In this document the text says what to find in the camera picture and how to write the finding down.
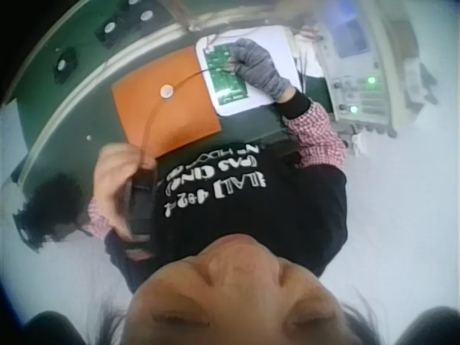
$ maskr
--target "electronic equipment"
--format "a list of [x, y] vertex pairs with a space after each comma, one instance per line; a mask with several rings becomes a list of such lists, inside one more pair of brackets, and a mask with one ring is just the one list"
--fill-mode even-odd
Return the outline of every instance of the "electronic equipment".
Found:
[[335, 120], [391, 137], [422, 101], [418, 43], [396, 0], [318, 0], [316, 43]]

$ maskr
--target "person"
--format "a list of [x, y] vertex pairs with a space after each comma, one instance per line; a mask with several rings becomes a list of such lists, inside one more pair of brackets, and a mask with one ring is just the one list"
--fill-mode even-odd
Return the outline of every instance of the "person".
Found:
[[318, 280], [347, 239], [346, 148], [266, 49], [240, 39], [230, 56], [236, 74], [273, 98], [300, 163], [235, 143], [178, 165], [157, 184], [149, 247], [118, 201], [139, 161], [156, 162], [129, 144], [101, 150], [86, 229], [134, 293], [121, 344], [359, 344]]

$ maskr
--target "black t-shirt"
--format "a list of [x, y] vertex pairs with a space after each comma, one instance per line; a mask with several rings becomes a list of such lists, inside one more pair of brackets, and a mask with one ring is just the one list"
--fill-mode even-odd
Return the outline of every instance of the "black t-shirt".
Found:
[[152, 259], [127, 259], [115, 231], [106, 250], [133, 292], [161, 266], [228, 234], [248, 234], [319, 277], [347, 238], [345, 185], [336, 167], [290, 167], [254, 144], [213, 149], [160, 181]]

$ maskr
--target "white floor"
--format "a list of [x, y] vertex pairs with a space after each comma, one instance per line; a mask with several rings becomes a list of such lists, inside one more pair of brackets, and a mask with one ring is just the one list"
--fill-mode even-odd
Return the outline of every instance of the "white floor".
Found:
[[[362, 295], [388, 344], [424, 310], [459, 303], [458, 12], [455, 1], [406, 3], [440, 104], [427, 105], [398, 139], [366, 134], [369, 154], [349, 158], [349, 241], [322, 279], [360, 309]], [[37, 255], [14, 228], [22, 204], [15, 185], [1, 193], [0, 277], [23, 321], [59, 311], [87, 336], [103, 296], [127, 305], [126, 284], [99, 240], [76, 234]]]

